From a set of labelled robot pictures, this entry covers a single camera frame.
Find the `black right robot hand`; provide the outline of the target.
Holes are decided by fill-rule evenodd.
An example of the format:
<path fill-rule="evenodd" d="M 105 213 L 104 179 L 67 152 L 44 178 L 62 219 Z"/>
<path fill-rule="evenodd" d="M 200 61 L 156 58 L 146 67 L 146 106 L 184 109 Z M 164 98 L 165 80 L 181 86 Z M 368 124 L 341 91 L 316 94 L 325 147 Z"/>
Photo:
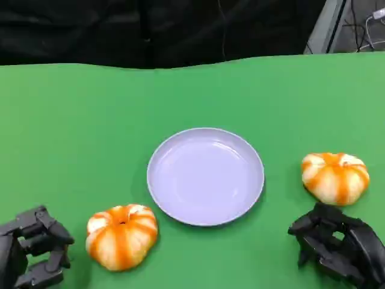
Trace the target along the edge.
<path fill-rule="evenodd" d="M 323 273 L 356 288 L 384 288 L 384 244 L 361 219 L 318 202 L 288 234 L 300 245 L 299 267 L 312 260 Z"/>

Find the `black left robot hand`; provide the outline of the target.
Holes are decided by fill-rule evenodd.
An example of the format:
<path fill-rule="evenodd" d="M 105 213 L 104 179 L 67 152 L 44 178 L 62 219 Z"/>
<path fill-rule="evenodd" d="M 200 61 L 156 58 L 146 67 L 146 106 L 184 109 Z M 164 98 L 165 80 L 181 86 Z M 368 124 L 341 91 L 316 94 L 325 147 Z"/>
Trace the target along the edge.
<path fill-rule="evenodd" d="M 39 206 L 1 225 L 1 288 L 49 288 L 70 268 L 69 231 Z"/>

